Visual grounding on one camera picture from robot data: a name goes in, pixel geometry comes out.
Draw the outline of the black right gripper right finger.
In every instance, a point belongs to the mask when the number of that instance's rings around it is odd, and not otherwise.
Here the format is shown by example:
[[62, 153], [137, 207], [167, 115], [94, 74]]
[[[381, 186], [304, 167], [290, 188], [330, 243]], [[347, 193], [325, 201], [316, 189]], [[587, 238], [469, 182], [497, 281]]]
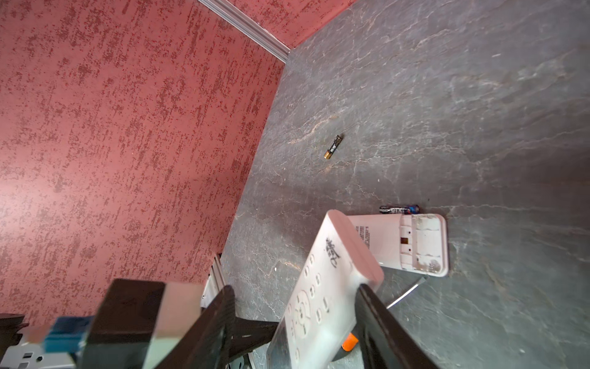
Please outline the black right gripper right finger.
[[388, 312], [373, 289], [361, 284], [355, 296], [356, 327], [365, 368], [418, 369], [437, 365]]

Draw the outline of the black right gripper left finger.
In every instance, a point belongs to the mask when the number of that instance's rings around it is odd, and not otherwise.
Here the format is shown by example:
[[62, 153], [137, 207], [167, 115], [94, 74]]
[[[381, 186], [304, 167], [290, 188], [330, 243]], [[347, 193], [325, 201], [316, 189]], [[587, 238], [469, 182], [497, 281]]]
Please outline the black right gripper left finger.
[[225, 286], [187, 334], [156, 366], [161, 368], [225, 368], [235, 331], [235, 295]]

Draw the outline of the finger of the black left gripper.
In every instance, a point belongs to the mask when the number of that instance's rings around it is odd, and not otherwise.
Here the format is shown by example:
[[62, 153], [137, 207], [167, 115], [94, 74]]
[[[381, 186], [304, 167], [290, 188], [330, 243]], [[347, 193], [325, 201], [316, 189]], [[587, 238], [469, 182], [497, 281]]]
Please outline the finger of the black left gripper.
[[279, 323], [236, 317], [229, 330], [228, 364], [254, 364], [253, 352], [272, 340]]

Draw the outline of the orange black screwdriver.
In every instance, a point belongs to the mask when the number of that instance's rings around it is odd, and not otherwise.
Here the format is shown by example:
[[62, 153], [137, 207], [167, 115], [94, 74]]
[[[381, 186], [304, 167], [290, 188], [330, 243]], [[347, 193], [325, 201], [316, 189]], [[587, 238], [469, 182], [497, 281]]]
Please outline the orange black screwdriver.
[[[393, 306], [400, 303], [404, 298], [406, 298], [414, 290], [416, 290], [419, 286], [421, 286], [421, 284], [424, 284], [428, 279], [429, 279], [429, 277], [427, 275], [423, 275], [422, 277], [420, 277], [417, 281], [414, 282], [414, 284], [412, 284], [407, 290], [405, 290], [404, 293], [399, 295], [395, 300], [391, 301], [387, 305], [387, 309], [391, 309]], [[355, 335], [355, 333], [351, 332], [347, 336], [344, 343], [342, 343], [340, 350], [338, 351], [338, 353], [334, 357], [333, 361], [338, 361], [341, 358], [346, 357], [350, 352], [352, 352], [352, 350], [356, 347], [358, 342], [359, 342], [358, 337]]]

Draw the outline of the white remote with screen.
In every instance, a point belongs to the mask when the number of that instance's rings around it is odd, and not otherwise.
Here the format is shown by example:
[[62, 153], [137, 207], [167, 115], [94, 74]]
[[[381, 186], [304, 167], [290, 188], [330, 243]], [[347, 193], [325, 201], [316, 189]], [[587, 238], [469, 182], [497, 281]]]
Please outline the white remote with screen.
[[326, 368], [356, 325], [357, 289], [384, 272], [344, 213], [330, 210], [267, 349], [268, 368]]

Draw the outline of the white remote with batteries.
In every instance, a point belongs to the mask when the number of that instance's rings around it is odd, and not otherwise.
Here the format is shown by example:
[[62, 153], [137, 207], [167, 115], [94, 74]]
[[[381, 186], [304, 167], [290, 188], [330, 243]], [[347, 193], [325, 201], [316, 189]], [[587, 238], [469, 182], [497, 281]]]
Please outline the white remote with batteries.
[[437, 214], [350, 215], [383, 268], [442, 278], [450, 270], [447, 223]]

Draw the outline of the blue AAA battery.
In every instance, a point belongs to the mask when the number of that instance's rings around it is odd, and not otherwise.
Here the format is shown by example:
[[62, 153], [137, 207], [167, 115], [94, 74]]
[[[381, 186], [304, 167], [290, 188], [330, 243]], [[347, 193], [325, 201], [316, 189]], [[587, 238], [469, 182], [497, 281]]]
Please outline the blue AAA battery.
[[418, 215], [421, 210], [418, 205], [406, 205], [406, 206], [392, 206], [382, 205], [379, 208], [381, 214], [401, 214], [401, 215]]

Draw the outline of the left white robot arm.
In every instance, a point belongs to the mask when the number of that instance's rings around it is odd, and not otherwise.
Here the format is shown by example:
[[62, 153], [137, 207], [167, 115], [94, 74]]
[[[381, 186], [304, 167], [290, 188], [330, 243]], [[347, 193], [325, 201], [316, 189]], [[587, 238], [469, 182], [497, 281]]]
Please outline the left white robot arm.
[[[79, 339], [92, 323], [92, 316], [61, 317], [55, 322], [60, 323], [75, 339]], [[278, 323], [235, 319], [234, 340], [230, 347], [232, 359], [227, 368], [250, 368], [249, 353], [263, 344], [270, 342]], [[47, 353], [39, 343], [29, 342], [33, 329], [20, 328], [10, 338], [7, 350], [1, 359], [2, 368], [75, 368], [76, 357], [68, 352]]]

